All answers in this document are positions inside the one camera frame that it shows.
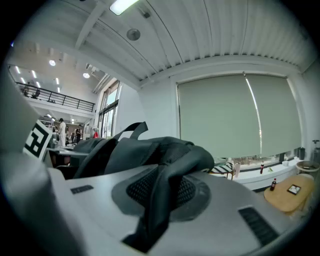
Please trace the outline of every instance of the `table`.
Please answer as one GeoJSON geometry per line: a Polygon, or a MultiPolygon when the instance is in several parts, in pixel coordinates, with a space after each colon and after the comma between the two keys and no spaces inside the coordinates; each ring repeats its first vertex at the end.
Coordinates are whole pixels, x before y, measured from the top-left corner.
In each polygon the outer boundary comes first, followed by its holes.
{"type": "Polygon", "coordinates": [[[275,208],[291,215],[296,210],[303,209],[305,203],[315,188],[315,182],[304,176],[294,175],[275,185],[274,191],[267,188],[264,191],[264,198],[275,208]],[[301,187],[298,194],[292,194],[287,190],[291,185],[301,187]]]}

